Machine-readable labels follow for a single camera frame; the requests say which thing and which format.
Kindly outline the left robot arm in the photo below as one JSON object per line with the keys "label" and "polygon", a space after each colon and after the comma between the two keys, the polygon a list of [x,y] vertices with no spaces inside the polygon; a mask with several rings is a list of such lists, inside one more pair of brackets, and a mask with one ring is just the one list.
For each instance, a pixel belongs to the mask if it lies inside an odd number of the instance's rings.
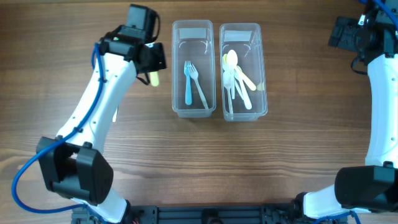
{"label": "left robot arm", "polygon": [[104,142],[129,89],[149,85],[150,72],[166,68],[164,48],[156,39],[158,13],[132,4],[127,21],[95,43],[93,74],[74,112],[55,138],[37,145],[47,190],[76,202],[102,223],[134,223],[131,204],[112,188],[114,172],[103,157]]}

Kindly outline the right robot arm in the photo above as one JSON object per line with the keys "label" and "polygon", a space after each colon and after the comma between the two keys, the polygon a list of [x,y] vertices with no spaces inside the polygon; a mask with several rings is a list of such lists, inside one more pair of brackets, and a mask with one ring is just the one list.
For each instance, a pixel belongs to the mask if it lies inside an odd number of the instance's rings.
{"label": "right robot arm", "polygon": [[371,136],[365,164],[343,167],[333,185],[302,192],[290,203],[292,223],[397,212],[397,1],[371,0],[359,19],[339,17],[329,46],[356,52],[371,86]]}

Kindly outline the yellow plastic spoon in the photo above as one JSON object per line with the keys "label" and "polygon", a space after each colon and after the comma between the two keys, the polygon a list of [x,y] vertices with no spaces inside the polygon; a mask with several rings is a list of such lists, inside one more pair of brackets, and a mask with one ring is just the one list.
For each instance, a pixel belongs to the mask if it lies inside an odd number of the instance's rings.
{"label": "yellow plastic spoon", "polygon": [[[229,69],[226,58],[227,58],[227,54],[224,54],[222,57],[222,68],[224,71],[228,71],[228,69]],[[249,79],[249,77],[245,73],[243,73],[240,66],[237,66],[237,67],[240,69],[239,75],[242,77],[243,81],[246,83],[246,85],[249,87],[249,89],[251,91],[256,91],[256,89],[257,89],[256,85]]]}

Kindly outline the translucent white plastic spoon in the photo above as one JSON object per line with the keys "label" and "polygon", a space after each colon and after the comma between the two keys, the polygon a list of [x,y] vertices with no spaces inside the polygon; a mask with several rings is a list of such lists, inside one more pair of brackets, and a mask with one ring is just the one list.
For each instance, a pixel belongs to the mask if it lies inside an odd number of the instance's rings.
{"label": "translucent white plastic spoon", "polygon": [[238,56],[234,50],[230,50],[227,53],[226,56],[226,62],[228,64],[229,68],[229,74],[231,77],[231,97],[234,100],[235,99],[235,78],[234,78],[234,73],[235,73],[235,66],[237,66],[238,63]]}

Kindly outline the white plastic fork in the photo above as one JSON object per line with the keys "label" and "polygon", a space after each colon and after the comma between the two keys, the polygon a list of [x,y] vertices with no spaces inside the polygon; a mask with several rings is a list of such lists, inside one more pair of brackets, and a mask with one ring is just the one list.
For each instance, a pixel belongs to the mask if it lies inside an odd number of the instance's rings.
{"label": "white plastic fork", "polygon": [[196,67],[194,66],[194,64],[192,64],[191,62],[190,62],[190,77],[195,81],[195,84],[197,86],[198,93],[199,93],[199,96],[203,103],[204,108],[206,110],[208,110],[209,109],[208,103],[206,101],[205,95],[204,95],[204,93],[201,89],[201,86],[199,84],[199,81],[198,81],[198,71],[197,71]]}
{"label": "white plastic fork", "polygon": [[115,110],[115,112],[114,112],[114,115],[113,115],[113,118],[112,118],[112,122],[116,122],[116,120],[117,120],[117,115],[118,115],[118,107],[116,108],[116,110]]}

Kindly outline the light blue plastic fork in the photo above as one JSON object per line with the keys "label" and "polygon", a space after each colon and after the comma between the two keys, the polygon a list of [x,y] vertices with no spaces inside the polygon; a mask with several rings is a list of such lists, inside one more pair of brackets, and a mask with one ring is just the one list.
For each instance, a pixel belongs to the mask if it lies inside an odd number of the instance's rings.
{"label": "light blue plastic fork", "polygon": [[186,85],[185,85],[185,104],[192,104],[192,89],[190,83],[190,61],[186,61],[184,63],[184,74],[186,76]]}

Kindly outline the yellow plastic fork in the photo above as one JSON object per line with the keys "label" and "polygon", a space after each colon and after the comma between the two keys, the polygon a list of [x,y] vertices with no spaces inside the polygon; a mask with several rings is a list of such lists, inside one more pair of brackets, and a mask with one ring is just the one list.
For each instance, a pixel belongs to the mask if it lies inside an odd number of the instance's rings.
{"label": "yellow plastic fork", "polygon": [[154,87],[159,86],[159,74],[158,72],[150,72],[149,73],[149,78],[150,78],[150,84]]}

